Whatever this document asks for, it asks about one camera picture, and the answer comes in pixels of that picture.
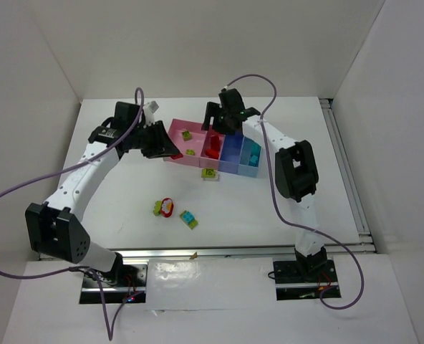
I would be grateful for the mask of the small red lego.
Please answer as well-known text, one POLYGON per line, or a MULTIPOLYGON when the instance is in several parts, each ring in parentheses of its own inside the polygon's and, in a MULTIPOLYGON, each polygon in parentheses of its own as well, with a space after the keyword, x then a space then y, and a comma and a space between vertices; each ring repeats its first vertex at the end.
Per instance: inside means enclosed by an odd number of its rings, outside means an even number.
POLYGON ((179 153, 179 154, 177 154, 177 155, 171 156, 170 158, 171 158, 172 160, 178 160, 178 159, 183 158, 183 154, 182 154, 182 153, 179 153))

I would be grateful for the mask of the red lego brick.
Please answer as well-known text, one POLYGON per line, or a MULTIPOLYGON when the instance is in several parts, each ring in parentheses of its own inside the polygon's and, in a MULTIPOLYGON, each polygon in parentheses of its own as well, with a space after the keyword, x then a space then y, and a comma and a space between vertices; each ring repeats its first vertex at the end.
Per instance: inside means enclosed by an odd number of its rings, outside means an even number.
POLYGON ((214 159, 214 160, 218 160, 219 156, 220 156, 220 152, 218 150, 214 150, 212 148, 208 148, 205 150, 205 155, 208 158, 214 159))
POLYGON ((219 135, 211 136, 211 149, 217 152, 221 150, 221 137, 219 135))

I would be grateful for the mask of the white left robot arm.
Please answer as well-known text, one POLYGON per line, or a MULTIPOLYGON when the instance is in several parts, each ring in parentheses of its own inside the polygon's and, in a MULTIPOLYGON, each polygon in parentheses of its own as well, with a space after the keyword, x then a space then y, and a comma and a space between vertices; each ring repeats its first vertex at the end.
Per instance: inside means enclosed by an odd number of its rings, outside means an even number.
POLYGON ((180 151, 164 124, 154 118, 159 106, 117 102, 115 113, 90 134, 79 167, 42 204, 25 211, 31 248, 39 253, 96 271, 110 285, 136 275, 122 255, 94 243, 82 225, 88 203, 106 175, 131 150, 146 158, 166 158, 180 151))

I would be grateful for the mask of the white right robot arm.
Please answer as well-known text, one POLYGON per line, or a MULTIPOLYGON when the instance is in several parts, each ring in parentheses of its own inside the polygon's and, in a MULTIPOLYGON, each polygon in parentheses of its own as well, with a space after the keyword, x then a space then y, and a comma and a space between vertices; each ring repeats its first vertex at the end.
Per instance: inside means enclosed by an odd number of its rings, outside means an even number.
POLYGON ((311 143, 296 141, 262 119, 256 108, 244 105, 235 88, 223 88, 218 97, 218 103, 207 103, 202 128, 232 136, 242 134, 264 149, 271 187, 276 196, 287 200, 290 222, 297 229, 294 252, 298 274, 306 282, 315 281, 327 263, 327 253, 314 205, 319 173, 311 143))

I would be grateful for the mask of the teal legos in container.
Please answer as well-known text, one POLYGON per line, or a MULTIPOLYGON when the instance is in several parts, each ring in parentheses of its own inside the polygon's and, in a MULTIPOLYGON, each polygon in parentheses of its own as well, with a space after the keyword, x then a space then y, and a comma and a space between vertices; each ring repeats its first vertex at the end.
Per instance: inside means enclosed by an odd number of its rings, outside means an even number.
POLYGON ((261 146, 258 143, 252 143, 250 156, 249 156, 249 165, 257 167, 259 165, 259 157, 261 152, 261 146))

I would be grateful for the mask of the pink large container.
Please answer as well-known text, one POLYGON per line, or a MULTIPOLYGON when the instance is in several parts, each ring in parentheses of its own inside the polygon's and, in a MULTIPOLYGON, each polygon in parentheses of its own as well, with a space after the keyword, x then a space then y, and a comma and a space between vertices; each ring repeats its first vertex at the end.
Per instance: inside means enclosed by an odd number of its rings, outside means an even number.
POLYGON ((187 120, 181 120, 174 118, 170 124, 168 135, 174 142, 177 148, 183 154, 183 158, 178 160, 172 160, 171 158, 164 158, 165 162, 177 163, 186 166, 199 167, 200 155, 203 147, 203 142, 206 138, 206 131, 201 129, 202 124, 187 120), (193 138, 191 140, 184 141, 181 133, 184 130, 188 130, 193 138), (189 156, 186 154, 187 149, 193 149, 196 154, 189 156))

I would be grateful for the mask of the blue purple container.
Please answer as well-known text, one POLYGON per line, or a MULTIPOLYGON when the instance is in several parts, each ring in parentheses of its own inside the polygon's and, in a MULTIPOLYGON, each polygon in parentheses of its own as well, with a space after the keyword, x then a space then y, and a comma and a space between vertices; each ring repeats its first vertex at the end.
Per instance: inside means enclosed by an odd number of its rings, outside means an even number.
POLYGON ((218 169, 224 173, 238 173, 241 159, 241 146, 244 141, 242 135, 226 135, 219 158, 218 169))

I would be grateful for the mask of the pink small container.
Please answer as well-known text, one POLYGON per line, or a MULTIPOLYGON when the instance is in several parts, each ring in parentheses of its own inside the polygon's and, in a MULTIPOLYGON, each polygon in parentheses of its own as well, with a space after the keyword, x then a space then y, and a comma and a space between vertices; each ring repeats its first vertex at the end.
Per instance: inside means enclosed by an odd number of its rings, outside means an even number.
POLYGON ((223 148, 225 136, 214 130, 206 133, 203 147, 200 155, 199 166, 201 168, 213 168, 218 170, 219 158, 223 148))

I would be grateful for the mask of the green lego beside flower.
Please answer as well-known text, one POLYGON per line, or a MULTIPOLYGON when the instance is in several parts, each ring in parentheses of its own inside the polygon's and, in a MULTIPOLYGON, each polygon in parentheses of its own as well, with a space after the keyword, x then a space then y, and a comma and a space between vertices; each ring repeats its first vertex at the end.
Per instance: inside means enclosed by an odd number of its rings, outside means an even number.
POLYGON ((156 201, 153 208, 153 214, 155 216, 159 216, 161 213, 161 208, 162 208, 162 201, 156 201))

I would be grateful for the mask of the red white flower lego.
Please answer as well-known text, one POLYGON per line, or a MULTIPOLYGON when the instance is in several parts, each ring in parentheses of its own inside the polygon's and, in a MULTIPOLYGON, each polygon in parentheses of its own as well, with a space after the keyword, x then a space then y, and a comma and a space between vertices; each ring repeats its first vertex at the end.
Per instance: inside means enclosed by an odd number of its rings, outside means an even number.
POLYGON ((161 201, 160 213, 165 218, 171 217, 174 210, 174 203, 171 198, 164 198, 161 201))

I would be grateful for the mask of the blue green stacked lego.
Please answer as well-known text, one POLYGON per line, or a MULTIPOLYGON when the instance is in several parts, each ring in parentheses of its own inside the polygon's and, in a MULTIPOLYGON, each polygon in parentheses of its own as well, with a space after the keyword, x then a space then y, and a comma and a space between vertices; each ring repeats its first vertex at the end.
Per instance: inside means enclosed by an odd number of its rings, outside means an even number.
POLYGON ((179 217, 189 229, 194 229, 198 225, 195 216, 188 210, 183 211, 179 217))

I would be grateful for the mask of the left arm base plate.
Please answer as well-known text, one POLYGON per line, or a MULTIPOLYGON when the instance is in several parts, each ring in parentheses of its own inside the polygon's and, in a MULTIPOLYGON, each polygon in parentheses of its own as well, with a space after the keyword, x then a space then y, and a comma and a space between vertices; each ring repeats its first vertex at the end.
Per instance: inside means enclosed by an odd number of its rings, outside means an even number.
MULTIPOLYGON (((129 272, 126 272, 116 281, 105 279, 103 275, 97 273, 107 304, 120 304, 126 298, 128 304, 143 304, 146 302, 148 262, 135 260, 125 264, 131 266, 129 272)), ((85 272, 82 278, 79 304, 101 304, 99 282, 91 272, 85 272)))

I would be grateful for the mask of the aluminium rail front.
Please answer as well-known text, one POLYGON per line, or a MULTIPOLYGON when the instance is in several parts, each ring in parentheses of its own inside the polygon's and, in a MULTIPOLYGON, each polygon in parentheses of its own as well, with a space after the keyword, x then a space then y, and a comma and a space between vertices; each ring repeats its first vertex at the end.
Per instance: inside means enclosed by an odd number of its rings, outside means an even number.
POLYGON ((194 254, 198 257, 275 256, 293 254, 294 246, 118 249, 115 252, 126 259, 189 258, 194 254))

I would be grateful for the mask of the aluminium rail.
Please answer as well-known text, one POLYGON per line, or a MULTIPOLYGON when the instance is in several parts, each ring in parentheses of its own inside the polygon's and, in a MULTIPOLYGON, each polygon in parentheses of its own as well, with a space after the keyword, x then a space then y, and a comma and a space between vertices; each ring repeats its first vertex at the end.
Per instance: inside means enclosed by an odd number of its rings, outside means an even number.
POLYGON ((275 256, 293 254, 294 246, 118 249, 115 252, 126 259, 189 258, 194 254, 198 257, 275 256))
POLYGON ((360 200, 360 196, 358 194, 358 190, 352 175, 352 170, 347 158, 344 143, 342 141, 339 127, 332 110, 332 99, 319 98, 319 104, 322 109, 330 140, 332 142, 334 153, 337 158, 347 198, 351 206, 353 219, 355 220, 355 226, 357 227, 357 233, 360 239, 360 243, 357 244, 357 246, 362 246, 362 249, 358 249, 358 252, 362 252, 363 254, 371 252, 376 253, 377 250, 375 248, 375 243, 367 223, 365 212, 362 207, 362 202, 360 200))

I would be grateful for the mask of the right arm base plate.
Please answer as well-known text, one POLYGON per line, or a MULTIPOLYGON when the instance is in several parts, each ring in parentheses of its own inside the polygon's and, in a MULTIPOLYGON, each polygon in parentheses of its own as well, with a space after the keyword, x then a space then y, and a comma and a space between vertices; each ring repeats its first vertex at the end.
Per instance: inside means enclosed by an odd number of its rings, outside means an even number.
POLYGON ((275 282, 276 300, 313 300, 341 298, 334 262, 329 259, 311 277, 303 277, 295 261, 273 261, 273 269, 267 274, 275 282))

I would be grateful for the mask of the aluminium rail right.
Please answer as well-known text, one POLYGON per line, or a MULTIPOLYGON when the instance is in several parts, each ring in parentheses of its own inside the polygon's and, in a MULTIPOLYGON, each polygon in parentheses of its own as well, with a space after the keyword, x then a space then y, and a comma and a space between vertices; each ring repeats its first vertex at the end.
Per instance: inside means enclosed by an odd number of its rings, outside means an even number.
POLYGON ((334 153, 337 158, 347 198, 351 206, 353 219, 355 220, 355 226, 357 227, 357 233, 360 239, 360 243, 357 244, 357 246, 362 246, 362 249, 358 249, 358 252, 362 252, 363 254, 371 252, 376 253, 377 250, 375 248, 375 243, 367 223, 365 212, 362 207, 362 202, 360 200, 360 196, 358 194, 358 190, 352 175, 352 170, 347 158, 344 143, 342 141, 339 127, 332 110, 332 99, 319 98, 319 104, 322 109, 330 140, 332 142, 334 153))

